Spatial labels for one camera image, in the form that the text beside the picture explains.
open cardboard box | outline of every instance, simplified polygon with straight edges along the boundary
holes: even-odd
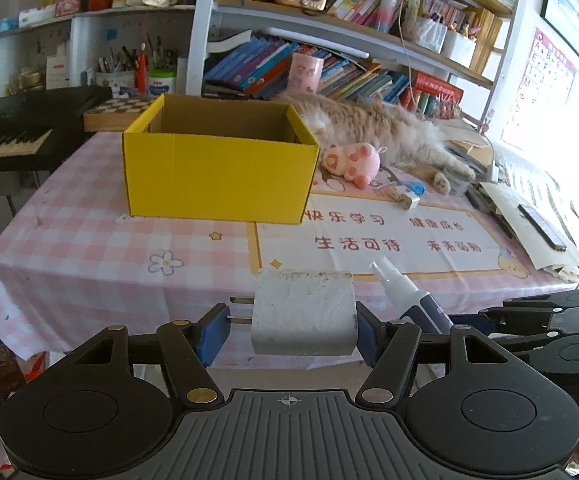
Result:
[[[123,134],[130,214],[299,224],[318,152],[291,106],[164,94]]]

table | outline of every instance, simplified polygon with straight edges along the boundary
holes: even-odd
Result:
[[[209,168],[208,178],[229,175]],[[464,198],[428,192],[412,212],[399,209],[382,195],[403,178],[413,180],[383,170],[378,187],[361,192],[316,171],[301,226],[131,218],[121,134],[100,132],[52,174],[0,237],[0,338],[27,359],[69,351],[112,324],[136,334],[174,319],[198,320],[220,302],[235,315],[251,316],[250,305],[231,298],[253,295],[258,268],[300,266],[306,259],[316,267],[358,267],[357,298],[383,320],[393,318],[394,309],[364,270],[380,253],[400,258],[401,269],[450,314],[573,288],[542,270],[527,271],[532,267],[522,248]],[[443,231],[445,224],[452,229]],[[406,250],[415,242],[415,250]],[[310,368],[359,358],[255,356],[249,327],[234,325],[215,365]]]

smartphone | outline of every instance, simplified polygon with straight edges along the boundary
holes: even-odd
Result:
[[[567,250],[567,246],[563,243],[561,237],[556,234],[553,227],[551,227],[551,225],[548,224],[540,214],[538,214],[538,211],[536,211],[532,206],[523,204],[519,204],[519,209],[553,250],[561,252]]]

chessboard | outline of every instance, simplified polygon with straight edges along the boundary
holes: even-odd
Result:
[[[110,99],[83,114],[85,131],[123,132],[150,106],[148,99]]]

pink cup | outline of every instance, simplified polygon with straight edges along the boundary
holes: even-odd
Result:
[[[323,59],[305,54],[292,54],[287,90],[300,90],[315,94],[318,90],[321,72],[323,72]]]

